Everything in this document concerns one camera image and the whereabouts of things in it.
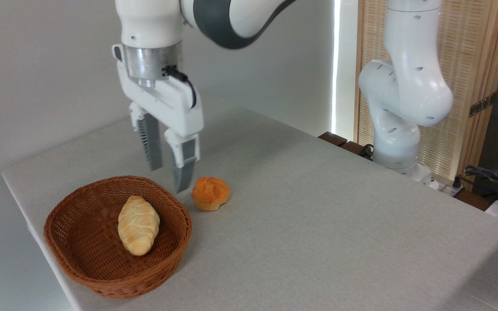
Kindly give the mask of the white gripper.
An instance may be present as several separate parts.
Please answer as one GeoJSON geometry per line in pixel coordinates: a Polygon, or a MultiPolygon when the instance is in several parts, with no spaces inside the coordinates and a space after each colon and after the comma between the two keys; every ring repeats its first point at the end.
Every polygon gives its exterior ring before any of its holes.
{"type": "Polygon", "coordinates": [[[172,152],[176,193],[190,187],[195,163],[201,158],[200,132],[204,126],[200,96],[195,87],[172,76],[182,68],[182,46],[112,47],[122,90],[129,106],[132,128],[140,135],[150,171],[163,166],[160,122],[172,152]]]}

